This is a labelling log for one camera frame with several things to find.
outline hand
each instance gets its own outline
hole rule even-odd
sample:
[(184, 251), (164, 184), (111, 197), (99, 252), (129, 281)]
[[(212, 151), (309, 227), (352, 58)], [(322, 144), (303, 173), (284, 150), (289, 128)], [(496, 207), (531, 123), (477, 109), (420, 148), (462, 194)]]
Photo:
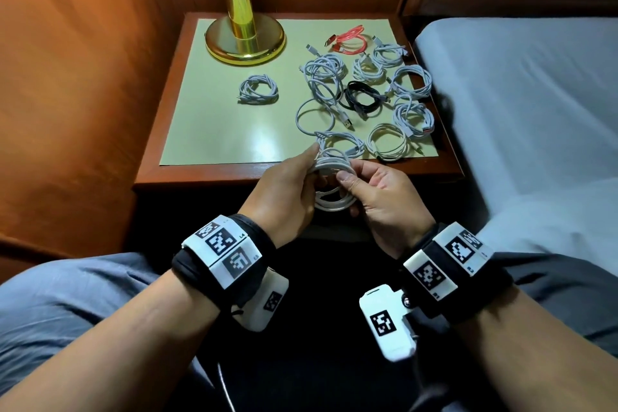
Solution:
[(307, 174), (320, 147), (268, 168), (239, 213), (257, 223), (280, 248), (295, 239), (313, 218), (317, 173)]
[[(367, 224), (382, 250), (399, 258), (417, 244), (436, 221), (405, 173), (365, 160), (351, 160), (358, 177), (337, 173), (339, 185), (363, 205)], [(352, 217), (359, 208), (350, 208)]]

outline red coiled cable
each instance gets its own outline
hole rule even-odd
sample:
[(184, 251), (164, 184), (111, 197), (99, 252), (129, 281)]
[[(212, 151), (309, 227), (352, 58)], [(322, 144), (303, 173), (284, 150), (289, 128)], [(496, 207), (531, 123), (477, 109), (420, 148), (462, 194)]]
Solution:
[[(350, 56), (360, 54), (361, 52), (365, 52), (365, 50), (367, 49), (367, 40), (365, 39), (364, 36), (361, 35), (363, 31), (365, 31), (364, 26), (358, 25), (352, 28), (350, 31), (346, 31), (343, 34), (339, 34), (339, 35), (334, 34), (328, 40), (326, 40), (326, 43), (324, 43), (324, 46), (326, 47), (329, 44), (334, 42), (334, 44), (332, 45), (333, 51), (341, 52), (342, 54), (347, 54)], [(350, 41), (351, 39), (354, 39), (354, 38), (358, 38), (360, 41), (362, 41), (363, 45), (356, 50), (346, 49), (343, 43), (346, 41)]]

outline forearm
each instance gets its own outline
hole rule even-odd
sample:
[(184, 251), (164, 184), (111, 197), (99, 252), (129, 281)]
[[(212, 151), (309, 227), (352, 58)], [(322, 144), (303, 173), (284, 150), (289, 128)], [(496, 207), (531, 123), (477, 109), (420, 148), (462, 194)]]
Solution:
[(618, 360), (515, 286), (455, 329), (511, 411), (613, 411), (618, 404)]
[(219, 313), (172, 271), (0, 398), (44, 412), (162, 408)]

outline gold lamp base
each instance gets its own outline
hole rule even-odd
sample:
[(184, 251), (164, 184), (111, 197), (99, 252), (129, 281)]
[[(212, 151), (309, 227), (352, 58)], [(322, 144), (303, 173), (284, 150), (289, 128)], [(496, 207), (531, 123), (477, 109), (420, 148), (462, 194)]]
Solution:
[(286, 45), (286, 34), (274, 18), (253, 15), (255, 36), (239, 39), (232, 30), (229, 16), (212, 22), (205, 33), (206, 48), (213, 57), (233, 65), (256, 65), (277, 57)]

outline white camera device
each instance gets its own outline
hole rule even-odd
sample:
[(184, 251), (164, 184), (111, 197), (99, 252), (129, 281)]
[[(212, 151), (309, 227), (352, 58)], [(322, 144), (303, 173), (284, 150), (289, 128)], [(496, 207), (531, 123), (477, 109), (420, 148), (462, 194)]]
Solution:
[(266, 329), (289, 286), (288, 279), (268, 267), (253, 298), (247, 301), (242, 308), (232, 306), (232, 313), (242, 311), (242, 314), (232, 317), (245, 329), (262, 332)]
[(406, 302), (403, 290), (392, 291), (388, 285), (380, 285), (359, 299), (382, 355), (392, 362), (409, 358), (417, 350), (414, 331), (406, 320), (412, 310)]

